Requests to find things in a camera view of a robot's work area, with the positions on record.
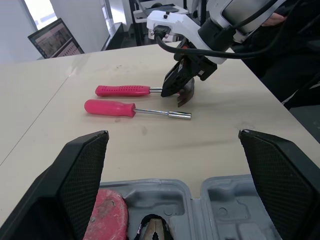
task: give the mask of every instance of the window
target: window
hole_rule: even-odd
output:
[[[110,3],[109,3],[109,0],[100,0],[100,3],[101,3],[105,23],[109,30],[114,24],[111,9],[110,9]]]
[[[38,30],[57,20],[50,0],[24,0]]]

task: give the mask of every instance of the laptop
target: laptop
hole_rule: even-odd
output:
[[[44,59],[84,53],[61,18],[31,34],[28,39]]]
[[[145,14],[145,17],[147,18],[153,11],[163,11],[163,12],[169,12],[169,13],[176,13],[179,12],[179,9],[173,7],[174,4],[168,4],[168,5],[162,5],[159,7],[154,8],[145,8],[142,6],[141,2],[139,0],[135,0],[136,3],[139,5],[139,8],[142,10],[142,12]]]

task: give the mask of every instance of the laptop screen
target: laptop screen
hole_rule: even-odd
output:
[[[45,59],[84,53],[61,18],[28,38]]]

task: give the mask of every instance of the red object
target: red object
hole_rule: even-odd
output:
[[[134,103],[122,103],[119,101],[88,100],[84,104],[84,109],[90,114],[107,116],[128,116],[133,118],[136,114]]]
[[[121,195],[99,189],[83,240],[126,240],[128,209]]]
[[[149,86],[98,86],[95,94],[99,97],[140,97],[150,94]]]

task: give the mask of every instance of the wall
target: wall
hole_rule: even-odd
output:
[[[100,0],[50,0],[85,53],[101,51],[109,37]]]
[[[28,39],[35,31],[21,0],[0,0],[0,64],[40,58]]]
[[[126,11],[129,10],[129,0],[127,0],[128,5],[126,5],[126,0],[109,0],[112,18],[114,23],[123,23],[123,30],[128,31],[129,25],[127,21],[130,21],[131,16],[126,16]]]

